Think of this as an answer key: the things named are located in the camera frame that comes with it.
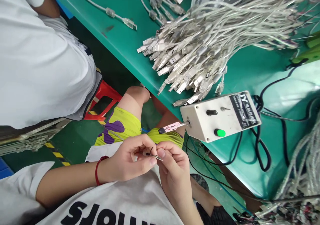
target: bracelet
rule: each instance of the bracelet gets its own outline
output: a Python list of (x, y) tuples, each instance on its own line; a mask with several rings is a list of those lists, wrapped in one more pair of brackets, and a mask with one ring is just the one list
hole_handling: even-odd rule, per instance
[(102, 160), (105, 160), (105, 159), (107, 159), (107, 158), (109, 158), (109, 157), (108, 157), (108, 156), (103, 156), (103, 157), (101, 157), (100, 160), (98, 161), (97, 165), (96, 165), (96, 172), (95, 172), (95, 174), (96, 174), (97, 186), (100, 186), (100, 185), (101, 185), (101, 183), (99, 182), (99, 179), (98, 179), (98, 165), (99, 165), (99, 163), (100, 163)]

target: green floor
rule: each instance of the green floor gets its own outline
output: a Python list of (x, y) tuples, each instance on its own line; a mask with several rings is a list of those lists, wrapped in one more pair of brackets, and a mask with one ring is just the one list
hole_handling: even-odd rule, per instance
[[(130, 86), (139, 85), (140, 82), (76, 19), (72, 18), (68, 21), (69, 29), (75, 36), (79, 38), (84, 44), (90, 47), (96, 66), (100, 68), (104, 80), (123, 95), (126, 89)], [(97, 104), (97, 112), (105, 107), (103, 101)], [(151, 100), (145, 104), (142, 112), (142, 128), (151, 129), (160, 120), (160, 114), (154, 109)], [(69, 123), (62, 131), (53, 137), (51, 143), (56, 149), (70, 162), (70, 164), (78, 164), (84, 162), (90, 146), (96, 140), (96, 137), (103, 130), (103, 126), (97, 121), (80, 121)], [(191, 141), (187, 146), (191, 148), (193, 145)], [(204, 166), (204, 163), (195, 155), (189, 154), (193, 165), (207, 176), (210, 173)], [(37, 152), (25, 151), (21, 153), (9, 154), (3, 157), (5, 162), (16, 172), (21, 168), (43, 161), (56, 161), (55, 167), (62, 166), (62, 163), (52, 154), (47, 147), (42, 147)], [(225, 177), (216, 169), (208, 165), (213, 175), (224, 183)], [(225, 207), (229, 214), (237, 212), (233, 207), (243, 211), (241, 206), (237, 204), (222, 188), (214, 181), (206, 179), (208, 182), (210, 193), (214, 195), (220, 203)], [(228, 191), (244, 205), (244, 200), (235, 192), (228, 189)]]

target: white control box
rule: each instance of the white control box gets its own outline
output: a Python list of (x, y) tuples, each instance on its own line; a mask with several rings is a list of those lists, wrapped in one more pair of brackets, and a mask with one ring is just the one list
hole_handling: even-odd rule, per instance
[(189, 136), (212, 142), (261, 125), (248, 91), (228, 94), (180, 108)]

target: green workbench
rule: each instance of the green workbench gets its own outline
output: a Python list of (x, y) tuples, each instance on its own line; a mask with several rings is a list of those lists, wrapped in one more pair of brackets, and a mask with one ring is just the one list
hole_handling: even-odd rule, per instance
[[(110, 18), (103, 11), (85, 0), (59, 0), (74, 16), (153, 94), (163, 83), (165, 76), (158, 77), (152, 70), (148, 58), (137, 53), (137, 48), (146, 38), (154, 36), (159, 26), (150, 20), (140, 0), (93, 0), (95, 3), (110, 7), (115, 12), (130, 18), (138, 26), (134, 31), (117, 19)], [(190, 0), (184, 0), (188, 8)], [(224, 94), (249, 90), (251, 95), (259, 94), (270, 82), (285, 77), (284, 68), (289, 64), (289, 56), (281, 51), (266, 51), (257, 47), (247, 47), (237, 52), (228, 63), (225, 77)], [(264, 95), (265, 106), (285, 117), (302, 118), (308, 101), (320, 86), (320, 66), (310, 63), (298, 68), (291, 78), (272, 86)], [(212, 98), (214, 89), (207, 96)], [(190, 94), (163, 91), (159, 100), (178, 118), (179, 108), (172, 103)], [(262, 116), (261, 138), (272, 156), (272, 166), (262, 172), (254, 152), (254, 139), (250, 131), (245, 131), (238, 156), (229, 170), (258, 197), (271, 197), (286, 173), (283, 156), (282, 128), (278, 119)], [(289, 157), (301, 137), (308, 131), (312, 122), (287, 122)], [(221, 161), (227, 162), (233, 156), (238, 134), (220, 139), (205, 146)], [(263, 161), (265, 153), (260, 147)]]

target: stool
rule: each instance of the stool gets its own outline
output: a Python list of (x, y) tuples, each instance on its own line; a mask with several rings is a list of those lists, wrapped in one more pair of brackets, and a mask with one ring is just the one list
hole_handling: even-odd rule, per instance
[[(97, 104), (97, 102), (102, 98), (102, 97), (109, 97), (112, 98), (112, 102), (103, 110), (102, 113), (93, 115), (89, 114), (89, 111), (94, 107), (94, 105)], [(97, 120), (97, 121), (104, 121), (106, 118), (104, 117), (106, 113), (113, 107), (113, 105), (116, 104), (116, 102), (120, 102), (122, 96), (114, 90), (112, 87), (110, 87), (105, 81), (101, 81), (101, 84), (98, 88), (98, 91), (92, 101), (92, 104), (90, 106), (90, 109), (87, 111), (84, 119), (85, 120)]]

